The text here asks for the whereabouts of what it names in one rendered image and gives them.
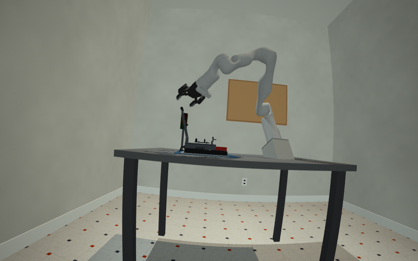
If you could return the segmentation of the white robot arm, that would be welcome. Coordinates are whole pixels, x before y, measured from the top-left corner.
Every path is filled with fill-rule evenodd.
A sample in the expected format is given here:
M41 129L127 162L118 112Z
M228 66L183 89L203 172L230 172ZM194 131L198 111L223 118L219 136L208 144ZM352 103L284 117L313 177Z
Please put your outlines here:
M271 138L282 139L280 131L276 126L270 104L263 103L272 91L276 59L276 52L267 47L260 47L247 53L236 54L231 59L225 53L219 54L214 59L210 68L196 80L196 85L198 86L196 91L209 99L211 94L208 89L220 77L218 69L224 74L230 74L240 67L250 65L253 60L266 64L266 71L258 81L256 113L259 117L265 116L262 118L262 126L266 141L268 142Z

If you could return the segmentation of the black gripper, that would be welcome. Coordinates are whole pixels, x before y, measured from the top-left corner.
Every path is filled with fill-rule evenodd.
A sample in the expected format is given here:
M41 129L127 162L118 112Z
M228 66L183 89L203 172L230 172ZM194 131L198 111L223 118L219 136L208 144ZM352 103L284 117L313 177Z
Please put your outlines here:
M178 100L181 98L181 96L188 95L195 99L192 103L190 103L190 107L192 107L196 103L201 104L201 102L205 99L205 96L196 91L197 87L198 86L196 85L196 82L194 82L191 87L188 87L187 84L184 84L181 88L179 88L179 94L176 96L176 99ZM200 98L197 99L198 97Z

